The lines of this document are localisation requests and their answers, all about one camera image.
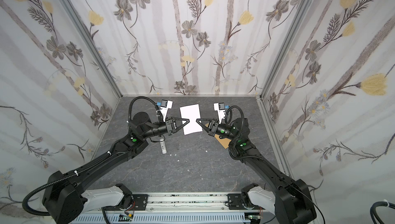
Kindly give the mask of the brown kraft envelope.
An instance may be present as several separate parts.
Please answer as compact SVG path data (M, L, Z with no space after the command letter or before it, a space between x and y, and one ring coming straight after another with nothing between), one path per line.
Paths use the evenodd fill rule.
M219 124L212 128L212 133L208 133L211 137L214 137L225 149L228 149L231 139L229 138L230 130L225 124Z

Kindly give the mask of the white floral letter paper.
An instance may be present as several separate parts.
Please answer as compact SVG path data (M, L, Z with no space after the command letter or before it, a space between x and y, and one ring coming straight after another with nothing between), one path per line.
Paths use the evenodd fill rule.
M199 104L184 106L180 108L181 118L188 119L189 123L183 127L184 135L202 132L202 127L196 122L201 118Z

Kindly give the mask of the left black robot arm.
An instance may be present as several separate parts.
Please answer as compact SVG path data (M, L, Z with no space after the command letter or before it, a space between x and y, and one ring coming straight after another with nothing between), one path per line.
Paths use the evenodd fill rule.
M95 181L139 155L148 146L148 138L172 135L182 130L189 122L188 119L170 117L151 123L145 112L130 115L127 135L113 143L107 153L78 167L76 171L70 170L65 174L57 171L49 177L50 186L44 190L42 200L44 207L56 223L72 222L82 213L87 203L83 192Z

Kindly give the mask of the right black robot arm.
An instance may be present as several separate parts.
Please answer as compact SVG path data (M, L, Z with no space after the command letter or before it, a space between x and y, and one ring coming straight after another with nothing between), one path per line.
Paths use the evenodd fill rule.
M217 119L197 119L196 122L210 136L230 139L230 154L269 185L269 191L252 187L247 191L251 204L274 214L280 224L308 224L317 218L315 205L308 186L301 179L294 180L270 163L249 139L250 129L246 118L237 118L232 125Z

